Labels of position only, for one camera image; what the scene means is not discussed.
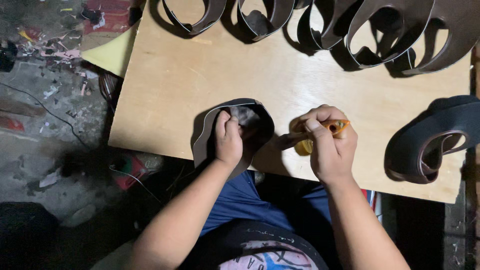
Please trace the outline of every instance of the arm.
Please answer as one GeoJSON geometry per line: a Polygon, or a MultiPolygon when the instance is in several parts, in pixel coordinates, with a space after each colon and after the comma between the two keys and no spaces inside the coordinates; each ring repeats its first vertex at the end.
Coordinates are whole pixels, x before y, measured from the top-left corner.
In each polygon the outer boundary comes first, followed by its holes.
{"type": "Polygon", "coordinates": [[[299,126],[313,141],[311,166],[329,195],[336,247],[345,269],[409,269],[352,176],[357,133],[348,126],[335,137],[320,125],[346,119],[335,107],[322,105],[300,117],[299,126]]]}
{"type": "Polygon", "coordinates": [[[175,269],[184,261],[241,156],[238,120],[222,111],[216,124],[215,160],[154,217],[135,242],[134,269],[175,269]]]}

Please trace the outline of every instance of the yellow foam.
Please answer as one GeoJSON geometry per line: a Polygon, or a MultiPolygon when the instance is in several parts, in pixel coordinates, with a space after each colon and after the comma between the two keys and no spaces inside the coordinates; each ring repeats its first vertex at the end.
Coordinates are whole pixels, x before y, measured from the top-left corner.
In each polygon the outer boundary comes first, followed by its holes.
{"type": "Polygon", "coordinates": [[[124,78],[139,24],[140,20],[107,44],[82,51],[82,58],[124,78]]]}

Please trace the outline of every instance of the wooden table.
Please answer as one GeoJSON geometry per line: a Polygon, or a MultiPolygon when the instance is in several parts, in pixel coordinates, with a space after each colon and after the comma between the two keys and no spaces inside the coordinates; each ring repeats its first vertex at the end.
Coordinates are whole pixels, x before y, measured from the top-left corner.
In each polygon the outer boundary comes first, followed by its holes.
{"type": "MultiPolygon", "coordinates": [[[[169,2],[181,21],[193,23],[203,15],[201,1],[188,7],[181,3],[169,2]]],[[[156,23],[148,6],[109,145],[192,159],[193,120],[216,104],[234,98],[257,99],[270,112],[276,134],[282,135],[293,118],[326,103],[341,108],[359,134],[353,174],[361,188],[455,201],[464,151],[445,156],[437,181],[428,185],[388,179],[384,151],[392,135],[434,99],[468,94],[470,56],[439,73],[412,78],[394,79],[383,66],[345,72],[328,51],[308,56],[295,50],[282,31],[246,45],[217,22],[192,39],[179,38],[156,23]]],[[[161,4],[158,11],[168,21],[161,4]]],[[[294,11],[288,25],[294,40],[301,13],[294,11]]],[[[374,44],[369,31],[368,24],[360,29],[354,49],[374,44]]],[[[317,181],[309,157],[293,149],[279,152],[265,147],[252,169],[317,181]]]]}

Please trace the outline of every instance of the blue pants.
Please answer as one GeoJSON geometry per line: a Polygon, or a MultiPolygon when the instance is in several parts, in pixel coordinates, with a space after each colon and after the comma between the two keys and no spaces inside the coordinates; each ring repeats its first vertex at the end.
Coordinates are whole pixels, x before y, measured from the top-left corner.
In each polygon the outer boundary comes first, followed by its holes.
{"type": "Polygon", "coordinates": [[[322,228],[330,229],[327,193],[319,183],[281,208],[262,201],[254,183],[254,171],[244,171],[225,183],[200,236],[234,219],[262,221],[303,238],[322,228]]]}

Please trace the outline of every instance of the forearm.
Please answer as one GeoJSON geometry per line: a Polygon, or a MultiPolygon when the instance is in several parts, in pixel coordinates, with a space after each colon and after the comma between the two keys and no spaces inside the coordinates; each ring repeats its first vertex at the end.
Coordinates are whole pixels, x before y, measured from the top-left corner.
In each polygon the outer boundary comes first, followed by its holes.
{"type": "Polygon", "coordinates": [[[174,269],[184,261],[231,171],[213,161],[155,216],[135,243],[136,268],[174,269]]]}
{"type": "Polygon", "coordinates": [[[329,206],[345,269],[409,269],[353,178],[329,189],[329,206]]]}

